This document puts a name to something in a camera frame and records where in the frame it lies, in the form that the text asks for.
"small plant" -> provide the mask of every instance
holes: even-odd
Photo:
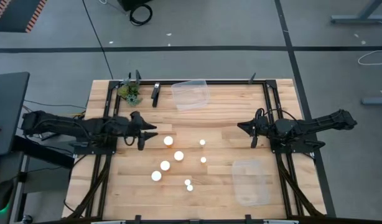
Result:
[[[118,88],[118,96],[125,99],[130,106],[136,106],[141,103],[142,98],[137,98],[139,93],[139,82],[132,82],[130,78],[124,79],[122,86]]]

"transparent plastic bin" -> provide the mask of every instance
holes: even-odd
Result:
[[[192,80],[172,85],[174,103],[179,111],[201,108],[210,99],[205,80]]]
[[[243,206],[267,205],[266,178],[257,160],[235,161],[232,167],[236,200]]]

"black floor stripe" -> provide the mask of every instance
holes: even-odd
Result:
[[[382,46],[178,46],[178,47],[105,47],[105,52],[183,52],[183,51],[280,51],[287,52],[356,52],[382,50]],[[101,52],[99,47],[58,47],[58,48],[0,48],[0,54],[19,53],[87,53]]]
[[[338,51],[373,51],[382,50],[382,46],[311,46],[311,47],[292,47],[293,51],[317,51],[317,52],[338,52]]]
[[[296,56],[294,52],[294,48],[292,47],[291,37],[289,36],[288,28],[286,25],[284,11],[282,10],[280,0],[275,0],[277,13],[279,17],[279,22],[281,24],[282,33],[284,34],[285,44],[288,49],[289,60],[291,61],[292,71],[294,74],[294,79],[297,87],[297,91],[299,93],[299,99],[302,106],[303,114],[305,119],[311,119],[311,112],[309,109],[309,104],[307,102],[307,97],[305,95],[304,86],[302,82],[302,77],[300,75],[299,67],[297,66]],[[315,153],[315,166],[317,168],[317,173],[320,181],[321,191],[324,198],[325,208],[327,210],[327,214],[331,217],[335,217],[335,208],[333,206],[332,197],[330,194],[330,189],[328,185],[327,176],[324,169],[324,163],[322,161],[322,156],[320,151]]]
[[[183,52],[183,51],[286,51],[285,46],[176,46],[176,47],[105,47],[105,52]],[[0,53],[82,53],[101,52],[99,47],[0,48]]]

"wooden tabletop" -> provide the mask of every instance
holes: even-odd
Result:
[[[86,119],[102,116],[108,82],[93,82]],[[283,110],[301,119],[293,81],[277,80],[277,85]],[[138,110],[148,123],[157,126],[159,135],[148,140],[143,151],[138,151],[136,144],[129,147],[122,139],[118,141],[109,172],[104,220],[133,220],[135,215],[142,215],[144,220],[244,219],[246,214],[251,214],[252,218],[286,217],[275,155],[271,153],[269,141],[259,137],[258,147],[251,149],[249,136],[236,127],[238,122],[251,120],[258,108],[267,111],[262,86],[208,87],[209,104],[194,110],[177,111],[170,85],[162,85],[157,108],[152,107],[153,86],[150,85],[141,87],[143,101],[140,105],[130,107],[125,101],[121,102],[120,116],[129,117],[130,112]],[[164,145],[165,136],[174,138],[171,149]],[[200,139],[206,140],[205,147],[199,146]],[[175,151],[184,153],[182,162],[175,161]],[[202,156],[207,158],[206,164],[200,163]],[[313,160],[302,154],[294,154],[293,158],[299,187],[316,209],[325,213]],[[72,171],[67,194],[67,204],[72,208],[89,190],[94,160],[95,157],[89,155]],[[160,169],[164,160],[170,162],[168,171]],[[243,160],[260,163],[259,172],[266,180],[269,196],[266,205],[245,207],[236,200],[231,168],[234,161]],[[155,170],[162,173],[158,182],[151,180]],[[185,179],[191,180],[192,192],[186,190]],[[292,211],[296,214],[293,193],[288,189]],[[70,211],[64,208],[63,217],[68,214]]]

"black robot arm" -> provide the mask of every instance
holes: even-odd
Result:
[[[310,144],[312,149],[318,149],[325,143],[307,141],[302,137],[328,129],[351,130],[357,124],[350,113],[345,110],[338,110],[330,115],[311,120],[279,119],[274,124],[269,124],[265,115],[264,110],[260,108],[254,119],[237,124],[239,128],[253,137],[251,147],[256,147],[258,136],[262,135],[272,140],[273,144],[280,144],[282,148],[291,149],[301,144]]]
[[[78,142],[87,142],[95,147],[104,147],[111,139],[123,137],[138,138],[138,149],[143,150],[145,141],[157,135],[142,132],[156,129],[156,126],[145,122],[138,111],[131,113],[131,121],[121,116],[79,120],[55,116],[44,111],[27,113],[23,118],[21,129],[25,135],[45,132],[65,134],[76,137]]]

